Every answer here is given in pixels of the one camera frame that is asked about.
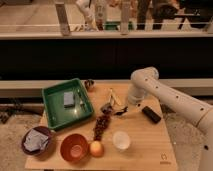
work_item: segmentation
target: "person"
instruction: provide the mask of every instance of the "person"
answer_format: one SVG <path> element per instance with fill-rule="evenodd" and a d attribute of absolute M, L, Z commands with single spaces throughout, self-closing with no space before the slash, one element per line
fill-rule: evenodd
<path fill-rule="evenodd" d="M 150 2 L 151 0 L 138 0 L 137 30 L 145 29 L 146 15 L 149 9 Z M 165 3 L 168 3 L 168 0 L 152 0 L 153 11 L 156 11 L 160 4 Z M 154 17 L 153 30 L 161 29 L 162 22 L 162 18 Z"/>

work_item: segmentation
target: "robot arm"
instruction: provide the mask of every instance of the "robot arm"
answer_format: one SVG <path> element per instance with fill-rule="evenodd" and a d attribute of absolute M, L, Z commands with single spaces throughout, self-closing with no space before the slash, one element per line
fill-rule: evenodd
<path fill-rule="evenodd" d="M 137 104 L 147 93 L 151 93 L 172 110 L 182 114 L 206 135 L 199 170 L 212 170 L 213 106 L 160 83 L 158 76 L 157 69 L 153 67 L 134 71 L 128 93 L 129 102 Z"/>

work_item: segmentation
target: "wooden tabletop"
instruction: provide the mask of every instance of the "wooden tabletop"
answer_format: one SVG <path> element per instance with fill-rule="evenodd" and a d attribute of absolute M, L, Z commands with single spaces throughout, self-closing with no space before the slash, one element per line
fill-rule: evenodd
<path fill-rule="evenodd" d="M 128 83 L 96 83 L 88 96 L 95 109 L 94 116 L 80 124 L 70 126 L 54 133 L 54 141 L 40 156 L 28 156 L 25 164 L 27 169 L 70 169 L 70 170 L 143 170 L 164 171 L 177 170 L 174 151 L 170 142 L 164 119 L 153 124 L 141 109 L 151 107 L 162 117 L 158 100 L 148 95 L 141 106 L 129 105 L 129 110 L 122 116 L 112 116 L 108 129 L 104 132 L 102 143 L 105 148 L 101 158 L 91 157 L 89 154 L 77 164 L 63 160 L 60 155 L 60 145 L 65 137 L 72 133 L 84 135 L 88 142 L 93 140 L 93 128 L 96 117 L 102 115 L 100 108 L 108 101 L 109 89 L 113 88 L 123 104 L 127 104 L 126 95 Z M 47 125 L 43 115 L 41 125 Z M 116 131 L 125 131 L 131 138 L 129 149 L 118 151 L 113 143 L 112 136 Z"/>

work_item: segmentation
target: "bowl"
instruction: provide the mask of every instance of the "bowl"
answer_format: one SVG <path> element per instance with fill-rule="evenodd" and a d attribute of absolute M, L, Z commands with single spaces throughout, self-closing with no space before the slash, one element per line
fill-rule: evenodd
<path fill-rule="evenodd" d="M 48 137 L 47 144 L 46 144 L 46 146 L 42 150 L 39 149 L 39 150 L 35 150 L 35 151 L 29 151 L 24 146 L 24 143 L 26 141 L 26 137 L 27 137 L 27 135 L 30 133 L 30 131 L 32 129 L 34 129 L 34 130 L 36 130 L 36 131 L 38 131 L 38 132 L 40 132 L 40 133 L 42 133 L 42 134 L 44 134 L 44 135 L 46 135 Z M 51 132 L 51 130 L 48 127 L 45 127 L 45 126 L 37 126 L 37 127 L 32 128 L 32 129 L 30 129 L 24 135 L 24 137 L 22 138 L 21 148 L 22 148 L 23 152 L 25 154 L 27 154 L 27 155 L 39 155 L 39 154 L 43 153 L 48 148 L 49 144 L 51 143 L 51 141 L 52 141 L 52 132 Z"/>
<path fill-rule="evenodd" d="M 129 135 L 124 132 L 124 131 L 116 131 L 113 134 L 112 138 L 114 146 L 119 150 L 119 151 L 125 151 L 129 148 L 130 146 L 130 137 Z"/>
<path fill-rule="evenodd" d="M 89 144 L 81 134 L 67 136 L 61 144 L 61 156 L 64 160 L 76 163 L 86 156 Z"/>

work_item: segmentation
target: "green plastic tray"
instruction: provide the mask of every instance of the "green plastic tray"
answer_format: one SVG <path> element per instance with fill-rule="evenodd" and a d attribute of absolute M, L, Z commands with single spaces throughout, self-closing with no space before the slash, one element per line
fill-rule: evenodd
<path fill-rule="evenodd" d="M 64 107 L 64 92 L 72 91 L 75 96 L 75 106 Z M 43 101 L 47 114 L 48 127 L 55 131 L 71 126 L 79 121 L 92 116 L 94 109 L 89 101 L 86 90 L 78 78 L 44 88 L 42 90 Z"/>
<path fill-rule="evenodd" d="M 117 30 L 117 26 L 120 25 L 120 21 L 106 21 L 104 24 L 104 30 Z M 129 22 L 129 30 L 133 30 L 133 24 Z"/>

